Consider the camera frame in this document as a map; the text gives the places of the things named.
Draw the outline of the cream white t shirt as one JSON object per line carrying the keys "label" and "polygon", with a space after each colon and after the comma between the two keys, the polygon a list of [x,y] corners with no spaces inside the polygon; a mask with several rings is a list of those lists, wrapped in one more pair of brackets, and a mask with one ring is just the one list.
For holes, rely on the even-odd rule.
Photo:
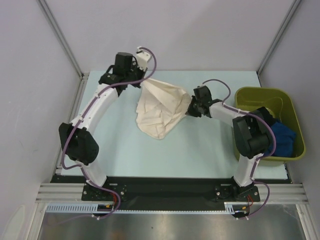
{"label": "cream white t shirt", "polygon": [[142,82],[136,124],[143,133],[161,140],[186,116],[191,100],[182,87],[149,78]]}

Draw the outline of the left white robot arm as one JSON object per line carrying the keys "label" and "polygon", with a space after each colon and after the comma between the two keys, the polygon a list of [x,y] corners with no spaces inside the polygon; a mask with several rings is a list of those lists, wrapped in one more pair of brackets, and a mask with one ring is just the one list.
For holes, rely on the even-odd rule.
{"label": "left white robot arm", "polygon": [[110,196],[111,188],[105,184],[107,176],[97,160],[100,148],[94,132],[107,109],[129,85],[140,87],[151,59],[153,55],[143,47],[138,48],[136,54],[117,53],[114,64],[100,77],[88,104],[71,122],[63,122],[58,128],[62,156],[74,161],[74,165],[66,166],[62,160],[63,169],[80,168],[100,200]]}

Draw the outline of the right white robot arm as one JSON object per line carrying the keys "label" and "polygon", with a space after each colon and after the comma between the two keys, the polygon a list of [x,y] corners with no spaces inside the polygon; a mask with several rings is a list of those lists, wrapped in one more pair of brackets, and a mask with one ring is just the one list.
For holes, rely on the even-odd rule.
{"label": "right white robot arm", "polygon": [[212,99],[206,85],[193,89],[194,95],[186,114],[200,118],[206,116],[219,120],[233,129],[233,139],[239,160],[233,180],[236,185],[230,188],[231,196],[242,201],[249,194],[247,186],[254,182],[254,174],[260,160],[276,138],[260,111],[247,112],[225,104],[220,99]]}

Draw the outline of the black t shirt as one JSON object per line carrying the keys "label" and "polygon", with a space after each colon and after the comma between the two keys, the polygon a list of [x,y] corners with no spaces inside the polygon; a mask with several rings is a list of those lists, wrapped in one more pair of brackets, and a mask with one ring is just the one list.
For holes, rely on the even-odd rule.
{"label": "black t shirt", "polygon": [[263,119],[270,127],[272,127],[276,123],[276,119],[264,106],[257,108],[252,113]]}

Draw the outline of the olive green plastic bin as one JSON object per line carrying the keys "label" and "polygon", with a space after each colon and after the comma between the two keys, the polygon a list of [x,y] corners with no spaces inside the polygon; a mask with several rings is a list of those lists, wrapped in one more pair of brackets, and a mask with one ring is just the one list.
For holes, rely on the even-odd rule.
{"label": "olive green plastic bin", "polygon": [[242,87],[234,94],[235,107],[244,111],[254,111],[265,107],[269,113],[296,133],[290,157],[269,156],[259,164],[277,167],[284,163],[300,160],[306,153],[305,141],[299,120],[290,96],[277,88]]}

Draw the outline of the blue t shirt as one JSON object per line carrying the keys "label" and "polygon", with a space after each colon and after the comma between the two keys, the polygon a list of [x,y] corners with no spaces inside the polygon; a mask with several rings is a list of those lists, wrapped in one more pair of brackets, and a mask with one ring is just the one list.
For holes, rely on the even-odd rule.
{"label": "blue t shirt", "polygon": [[272,156],[290,158],[293,155],[297,134],[278,119],[273,119],[270,124],[276,139],[276,149]]}

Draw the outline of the left aluminium corner post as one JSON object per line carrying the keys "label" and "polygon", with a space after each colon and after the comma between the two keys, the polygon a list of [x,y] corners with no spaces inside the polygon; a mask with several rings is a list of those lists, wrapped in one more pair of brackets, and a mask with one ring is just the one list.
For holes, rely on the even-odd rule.
{"label": "left aluminium corner post", "polygon": [[67,59],[69,60],[71,66],[73,67],[74,71],[81,79],[84,75],[83,71],[80,68],[78,61],[75,58],[75,55],[61,29],[59,26],[58,21],[56,20],[54,13],[52,12],[49,4],[46,0],[36,0],[40,10],[42,11],[44,17],[46,18],[49,26],[51,27],[52,32],[54,33],[57,41],[59,42],[62,50],[64,51]]}

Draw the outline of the aluminium corner post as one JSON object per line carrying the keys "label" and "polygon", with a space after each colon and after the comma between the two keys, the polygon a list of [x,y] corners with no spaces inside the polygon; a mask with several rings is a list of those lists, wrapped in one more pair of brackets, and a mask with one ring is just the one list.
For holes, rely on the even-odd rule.
{"label": "aluminium corner post", "polygon": [[303,3],[303,0],[294,0],[292,2],[292,4],[290,5],[288,12],[286,13],[282,23],[280,24],[279,29],[277,30],[277,32],[271,42],[271,45],[269,46],[264,57],[262,58],[262,61],[259,64],[259,67],[256,70],[256,74],[258,77],[260,77],[260,75],[263,73],[263,70],[265,69],[270,58],[273,56],[276,48],[278,47],[280,41],[284,37],[287,28],[291,24],[291,21],[293,20],[295,14],[297,13],[297,11],[302,3]]}
{"label": "aluminium corner post", "polygon": [[75,58],[75,55],[61,29],[59,26],[58,21],[56,20],[54,13],[52,12],[49,4],[46,0],[36,0],[40,10],[42,11],[44,17],[46,18],[49,26],[51,27],[52,32],[54,33],[57,41],[59,42],[62,50],[64,51],[67,59],[69,60],[71,66],[73,67],[74,71],[81,79],[84,75],[83,71],[80,68],[78,61]]}

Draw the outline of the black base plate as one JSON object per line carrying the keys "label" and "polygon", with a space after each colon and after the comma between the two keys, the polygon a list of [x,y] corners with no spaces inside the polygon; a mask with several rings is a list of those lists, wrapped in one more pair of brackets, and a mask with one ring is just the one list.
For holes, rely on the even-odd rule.
{"label": "black base plate", "polygon": [[259,179],[241,190],[227,178],[109,177],[102,189],[91,186],[83,176],[55,175],[52,184],[68,186],[83,202],[116,203],[127,211],[216,211],[224,202],[262,203],[273,187],[289,184],[289,179]]}

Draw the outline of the right aluminium corner post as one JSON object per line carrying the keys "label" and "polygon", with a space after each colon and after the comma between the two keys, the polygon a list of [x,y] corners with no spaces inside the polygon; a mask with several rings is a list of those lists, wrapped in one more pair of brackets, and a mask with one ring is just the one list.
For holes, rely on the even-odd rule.
{"label": "right aluminium corner post", "polygon": [[290,5],[288,12],[286,13],[282,23],[280,24],[279,29],[277,30],[277,32],[271,42],[271,45],[269,46],[264,57],[262,58],[262,61],[259,64],[259,67],[256,70],[256,74],[258,77],[260,77],[260,75],[263,73],[263,70],[265,69],[270,58],[273,56],[276,48],[278,47],[280,41],[284,37],[287,28],[291,24],[291,21],[293,20],[295,14],[297,13],[297,11],[302,3],[303,3],[303,0],[294,0],[292,2],[292,4]]}

